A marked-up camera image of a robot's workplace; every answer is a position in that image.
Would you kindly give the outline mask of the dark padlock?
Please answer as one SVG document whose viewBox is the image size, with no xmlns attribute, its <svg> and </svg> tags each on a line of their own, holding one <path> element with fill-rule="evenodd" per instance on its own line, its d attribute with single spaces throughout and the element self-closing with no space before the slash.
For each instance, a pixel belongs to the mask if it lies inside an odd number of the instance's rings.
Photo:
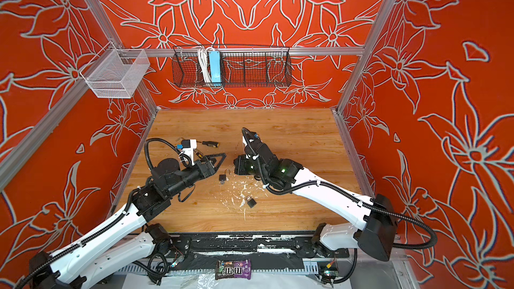
<svg viewBox="0 0 514 289">
<path fill-rule="evenodd" d="M 249 206 L 249 208 L 253 208 L 256 205 L 256 200 L 253 199 L 252 197 L 248 196 L 246 198 L 246 203 Z"/>
<path fill-rule="evenodd" d="M 226 169 L 222 174 L 219 175 L 219 184 L 224 185 L 226 182 L 229 181 L 229 177 L 231 174 L 230 169 Z"/>
</svg>

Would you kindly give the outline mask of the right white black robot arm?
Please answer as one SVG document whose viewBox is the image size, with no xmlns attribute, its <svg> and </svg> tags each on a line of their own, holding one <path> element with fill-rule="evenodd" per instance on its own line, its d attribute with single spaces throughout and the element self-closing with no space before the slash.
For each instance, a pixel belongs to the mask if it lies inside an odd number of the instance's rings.
<svg viewBox="0 0 514 289">
<path fill-rule="evenodd" d="M 320 224 L 313 242 L 321 247 L 360 249 L 383 262 L 390 259 L 393 249 L 425 250 L 436 245 L 435 231 L 417 219 L 394 212 L 391 201 L 383 196 L 360 195 L 331 183 L 291 159 L 279 159 L 257 132 L 242 129 L 244 154 L 235 162 L 238 175 L 253 175 L 262 187 L 274 195 L 293 194 L 309 199 L 340 215 L 346 223 Z M 428 239 L 420 244 L 395 241 L 398 223 L 410 223 L 423 229 Z"/>
</svg>

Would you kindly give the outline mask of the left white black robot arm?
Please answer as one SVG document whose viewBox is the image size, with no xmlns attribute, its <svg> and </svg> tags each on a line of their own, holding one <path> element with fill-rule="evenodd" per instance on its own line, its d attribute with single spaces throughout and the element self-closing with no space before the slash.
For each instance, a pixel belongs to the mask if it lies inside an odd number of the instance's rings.
<svg viewBox="0 0 514 289">
<path fill-rule="evenodd" d="M 173 198 L 198 181 L 215 175 L 226 154 L 200 155 L 196 140 L 174 145 L 161 138 L 145 141 L 144 154 L 151 175 L 132 190 L 115 214 L 78 240 L 51 254 L 29 261 L 29 274 L 16 288 L 92 288 L 104 278 L 143 258 L 166 261 L 172 246 L 169 234 L 151 220 L 163 213 Z"/>
</svg>

